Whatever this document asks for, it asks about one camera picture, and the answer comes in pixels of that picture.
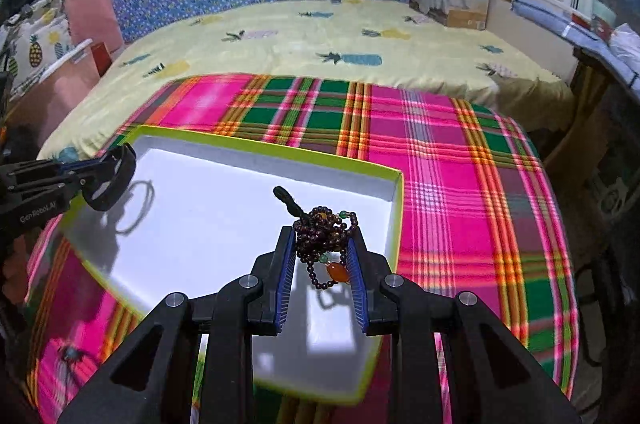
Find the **yellow pineapple bed sheet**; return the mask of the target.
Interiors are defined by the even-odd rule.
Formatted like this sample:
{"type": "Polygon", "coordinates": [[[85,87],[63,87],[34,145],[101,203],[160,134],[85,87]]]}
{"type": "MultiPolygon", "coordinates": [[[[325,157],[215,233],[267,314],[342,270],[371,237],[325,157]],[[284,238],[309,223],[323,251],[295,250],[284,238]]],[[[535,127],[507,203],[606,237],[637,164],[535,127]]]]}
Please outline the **yellow pineapple bed sheet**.
{"type": "Polygon", "coordinates": [[[574,95],[487,30],[448,28],[393,1],[286,1],[181,19],[130,44],[58,127],[41,158],[90,157],[165,84],[250,73],[410,88],[494,109],[528,132],[567,129],[574,95]]]}

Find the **pink plaid cloth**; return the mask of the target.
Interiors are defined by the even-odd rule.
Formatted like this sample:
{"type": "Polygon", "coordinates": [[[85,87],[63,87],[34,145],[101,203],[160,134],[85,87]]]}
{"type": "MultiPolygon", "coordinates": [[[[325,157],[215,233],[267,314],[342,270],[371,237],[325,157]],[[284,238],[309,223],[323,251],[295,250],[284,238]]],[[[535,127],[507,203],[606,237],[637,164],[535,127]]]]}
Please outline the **pink plaid cloth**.
{"type": "MultiPolygon", "coordinates": [[[[94,155],[128,143],[141,125],[398,170],[404,202],[390,269],[431,293],[475,293],[559,388],[572,390],[578,326],[570,252],[538,153],[512,119],[401,88],[228,73],[165,84],[94,155]]],[[[62,233],[64,216],[47,225],[29,262],[27,385],[46,423],[147,315],[82,265],[62,233]]]]}

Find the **white crumpled cloth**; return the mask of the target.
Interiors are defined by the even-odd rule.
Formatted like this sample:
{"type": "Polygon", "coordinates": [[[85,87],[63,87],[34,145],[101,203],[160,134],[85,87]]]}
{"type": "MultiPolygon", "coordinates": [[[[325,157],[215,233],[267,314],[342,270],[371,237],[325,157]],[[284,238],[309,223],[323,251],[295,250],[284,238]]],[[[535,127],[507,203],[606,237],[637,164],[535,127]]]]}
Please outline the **white crumpled cloth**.
{"type": "Polygon", "coordinates": [[[640,73],[640,36],[630,25],[618,26],[611,34],[608,46],[634,73],[640,73]]]}

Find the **pineapple print pillow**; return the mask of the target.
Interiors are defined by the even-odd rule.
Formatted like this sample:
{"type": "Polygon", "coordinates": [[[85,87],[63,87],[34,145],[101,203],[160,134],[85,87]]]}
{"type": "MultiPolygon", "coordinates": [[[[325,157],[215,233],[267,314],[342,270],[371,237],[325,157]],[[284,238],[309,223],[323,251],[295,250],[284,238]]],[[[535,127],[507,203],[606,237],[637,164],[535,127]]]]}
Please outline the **pineapple print pillow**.
{"type": "Polygon", "coordinates": [[[4,24],[1,70],[13,78],[10,99],[20,98],[58,59],[73,51],[65,0],[35,0],[4,24]]]}

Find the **dark side table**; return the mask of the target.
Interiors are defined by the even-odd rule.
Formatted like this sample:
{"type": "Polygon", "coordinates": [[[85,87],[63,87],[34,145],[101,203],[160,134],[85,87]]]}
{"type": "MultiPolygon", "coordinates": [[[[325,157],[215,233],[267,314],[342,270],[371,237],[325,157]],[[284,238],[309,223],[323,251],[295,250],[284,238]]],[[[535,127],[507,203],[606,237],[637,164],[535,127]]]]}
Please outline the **dark side table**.
{"type": "Polygon", "coordinates": [[[609,153],[624,150],[622,127],[608,106],[624,85],[629,70],[615,59],[602,40],[573,16],[558,13],[537,0],[500,0],[506,14],[493,14],[493,25],[506,25],[511,44],[538,47],[544,54],[575,59],[572,80],[523,74],[504,65],[497,82],[501,112],[520,122],[544,159],[559,195],[570,247],[578,273],[588,271],[593,291],[579,297],[579,306],[596,303],[604,333],[603,360],[628,366],[639,359],[639,251],[626,249],[624,223],[638,222],[638,190],[621,179],[605,185],[609,153]]]}

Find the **pink nightstand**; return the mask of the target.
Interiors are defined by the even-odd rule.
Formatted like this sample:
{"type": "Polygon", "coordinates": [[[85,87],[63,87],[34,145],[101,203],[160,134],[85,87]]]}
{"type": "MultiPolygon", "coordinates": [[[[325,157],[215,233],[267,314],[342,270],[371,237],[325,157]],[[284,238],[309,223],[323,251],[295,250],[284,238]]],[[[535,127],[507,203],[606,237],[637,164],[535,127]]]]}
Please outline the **pink nightstand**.
{"type": "Polygon", "coordinates": [[[52,132],[99,83],[100,75],[86,39],[58,59],[40,80],[10,103],[6,124],[27,126],[42,145],[52,132]]]}

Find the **yellow green shallow box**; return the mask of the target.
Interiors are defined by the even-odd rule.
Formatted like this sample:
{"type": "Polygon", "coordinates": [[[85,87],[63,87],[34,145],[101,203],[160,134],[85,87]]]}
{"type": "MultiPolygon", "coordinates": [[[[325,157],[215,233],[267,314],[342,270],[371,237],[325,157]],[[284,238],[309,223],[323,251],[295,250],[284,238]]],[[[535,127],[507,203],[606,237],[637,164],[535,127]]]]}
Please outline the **yellow green shallow box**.
{"type": "MultiPolygon", "coordinates": [[[[215,293],[250,271],[292,223],[273,193],[305,210],[357,215],[367,248],[398,261],[404,177],[395,169],[328,153],[141,125],[128,189],[105,213],[76,201],[62,233],[93,277],[146,315],[167,294],[215,293]]],[[[346,287],[315,290],[297,267],[282,332],[253,343],[255,380],[291,395],[356,404],[381,342],[365,336],[346,287]]]]}

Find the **black leather wristband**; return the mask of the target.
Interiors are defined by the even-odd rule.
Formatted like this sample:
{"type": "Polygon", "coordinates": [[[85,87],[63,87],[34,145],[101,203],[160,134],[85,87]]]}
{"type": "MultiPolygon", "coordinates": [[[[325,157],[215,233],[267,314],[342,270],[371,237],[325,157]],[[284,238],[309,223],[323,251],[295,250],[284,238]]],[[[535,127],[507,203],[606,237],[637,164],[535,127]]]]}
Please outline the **black leather wristband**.
{"type": "Polygon", "coordinates": [[[107,212],[122,197],[136,172],[137,155],[128,143],[114,147],[82,168],[81,193],[89,207],[107,212]]]}

